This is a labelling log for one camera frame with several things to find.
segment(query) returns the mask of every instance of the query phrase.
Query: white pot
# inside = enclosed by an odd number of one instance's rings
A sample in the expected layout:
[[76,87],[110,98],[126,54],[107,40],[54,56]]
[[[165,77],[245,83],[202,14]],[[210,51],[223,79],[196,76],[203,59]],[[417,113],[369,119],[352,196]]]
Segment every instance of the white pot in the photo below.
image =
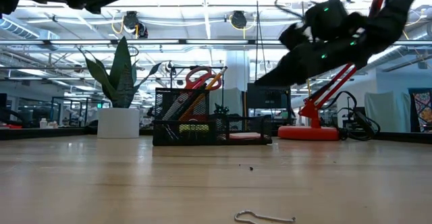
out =
[[140,111],[108,108],[99,110],[97,138],[130,139],[140,136]]

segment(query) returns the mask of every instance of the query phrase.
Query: wooden table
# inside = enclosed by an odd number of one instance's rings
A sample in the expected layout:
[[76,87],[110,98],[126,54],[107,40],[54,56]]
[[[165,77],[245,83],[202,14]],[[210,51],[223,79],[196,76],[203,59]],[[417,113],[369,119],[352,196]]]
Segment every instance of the wooden table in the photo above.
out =
[[276,142],[0,142],[0,222],[220,224],[244,209],[299,224],[432,222],[429,145]]

